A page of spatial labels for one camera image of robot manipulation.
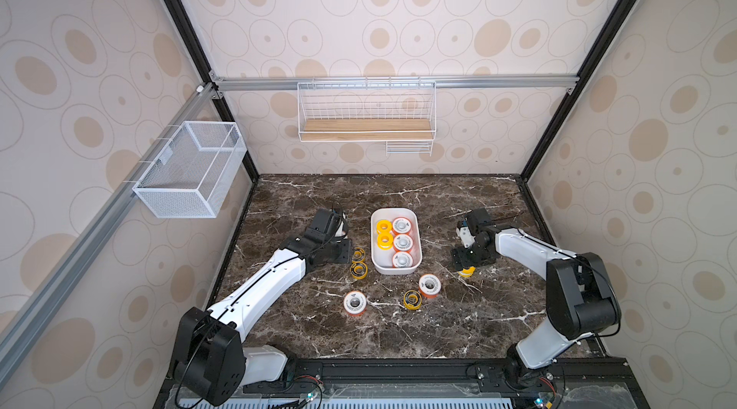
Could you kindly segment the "yellow tape roll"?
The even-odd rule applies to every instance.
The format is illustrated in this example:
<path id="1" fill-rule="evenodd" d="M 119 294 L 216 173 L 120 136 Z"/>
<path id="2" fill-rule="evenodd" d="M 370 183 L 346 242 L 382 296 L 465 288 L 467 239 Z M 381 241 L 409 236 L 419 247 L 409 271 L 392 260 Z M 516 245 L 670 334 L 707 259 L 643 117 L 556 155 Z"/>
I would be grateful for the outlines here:
<path id="1" fill-rule="evenodd" d="M 474 275 L 475 271 L 476 271 L 475 267 L 469 267 L 467 269 L 460 270 L 458 272 L 458 275 L 463 278 L 470 278 Z"/>
<path id="2" fill-rule="evenodd" d="M 376 238 L 376 245 L 380 250 L 389 251 L 393 247 L 394 239 L 391 232 L 380 232 Z"/>
<path id="3" fill-rule="evenodd" d="M 378 234 L 393 235 L 393 223 L 387 219 L 379 220 L 375 228 Z"/>

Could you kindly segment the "white plastic storage box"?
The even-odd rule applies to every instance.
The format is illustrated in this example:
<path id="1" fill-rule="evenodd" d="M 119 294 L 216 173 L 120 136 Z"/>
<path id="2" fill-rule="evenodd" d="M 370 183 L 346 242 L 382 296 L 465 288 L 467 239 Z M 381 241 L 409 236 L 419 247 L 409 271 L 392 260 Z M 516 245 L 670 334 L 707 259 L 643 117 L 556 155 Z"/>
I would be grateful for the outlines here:
<path id="1" fill-rule="evenodd" d="M 410 275 L 422 262 L 418 218 L 410 209 L 391 207 L 374 211 L 370 220 L 372 263 L 387 276 Z"/>

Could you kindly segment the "orange tape roll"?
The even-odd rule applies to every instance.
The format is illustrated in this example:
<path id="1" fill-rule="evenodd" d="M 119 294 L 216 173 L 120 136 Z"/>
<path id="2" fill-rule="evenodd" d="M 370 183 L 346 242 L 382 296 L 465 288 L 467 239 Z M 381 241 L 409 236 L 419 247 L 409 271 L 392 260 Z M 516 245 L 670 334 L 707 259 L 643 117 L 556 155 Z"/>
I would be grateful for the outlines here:
<path id="1" fill-rule="evenodd" d="M 412 230 L 412 221 L 406 217 L 397 217 L 392 222 L 395 234 L 409 234 Z"/>
<path id="2" fill-rule="evenodd" d="M 344 297 L 344 309 L 353 317 L 361 316 L 368 305 L 366 296 L 359 291 L 351 291 Z"/>
<path id="3" fill-rule="evenodd" d="M 441 293 L 441 281 L 437 276 L 432 274 L 421 276 L 418 287 L 420 288 L 420 293 L 426 299 L 434 299 Z"/>
<path id="4" fill-rule="evenodd" d="M 393 240 L 393 247 L 398 252 L 409 253 L 414 247 L 414 240 L 409 234 L 397 234 Z"/>

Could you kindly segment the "orange tape roll mid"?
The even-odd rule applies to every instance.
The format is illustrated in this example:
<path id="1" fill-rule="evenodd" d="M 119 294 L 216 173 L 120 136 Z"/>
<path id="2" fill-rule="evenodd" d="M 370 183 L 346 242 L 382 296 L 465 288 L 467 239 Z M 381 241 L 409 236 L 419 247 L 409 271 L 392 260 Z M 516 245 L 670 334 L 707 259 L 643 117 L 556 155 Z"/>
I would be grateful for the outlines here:
<path id="1" fill-rule="evenodd" d="M 393 268 L 403 269 L 413 266 L 414 261 L 412 255 L 407 252 L 396 252 L 392 257 Z"/>

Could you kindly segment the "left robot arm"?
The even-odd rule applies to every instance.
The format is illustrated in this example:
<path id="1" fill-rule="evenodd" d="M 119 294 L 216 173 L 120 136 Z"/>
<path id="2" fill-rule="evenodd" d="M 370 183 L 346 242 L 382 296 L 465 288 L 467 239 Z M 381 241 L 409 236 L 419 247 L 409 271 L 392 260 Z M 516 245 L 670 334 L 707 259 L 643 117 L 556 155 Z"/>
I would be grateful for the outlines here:
<path id="1" fill-rule="evenodd" d="M 320 209 L 301 236 L 288 238 L 226 299 L 180 319 L 167 376 L 217 406 L 239 388 L 275 381 L 288 363 L 273 346 L 244 348 L 262 315 L 292 285 L 326 264 L 347 264 L 353 245 L 341 209 Z"/>

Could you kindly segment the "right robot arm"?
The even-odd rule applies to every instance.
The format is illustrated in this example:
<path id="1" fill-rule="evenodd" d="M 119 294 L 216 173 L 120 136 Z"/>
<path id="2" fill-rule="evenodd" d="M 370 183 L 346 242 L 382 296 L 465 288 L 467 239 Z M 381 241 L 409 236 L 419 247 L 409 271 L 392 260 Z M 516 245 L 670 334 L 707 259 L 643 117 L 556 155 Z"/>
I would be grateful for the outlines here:
<path id="1" fill-rule="evenodd" d="M 604 262 L 595 253 L 566 251 L 497 224 L 487 209 L 466 214 L 456 234 L 462 242 L 451 251 L 456 270 L 469 272 L 506 257 L 545 281 L 546 318 L 508 350 L 512 376 L 543 370 L 579 340 L 621 325 L 620 303 Z"/>

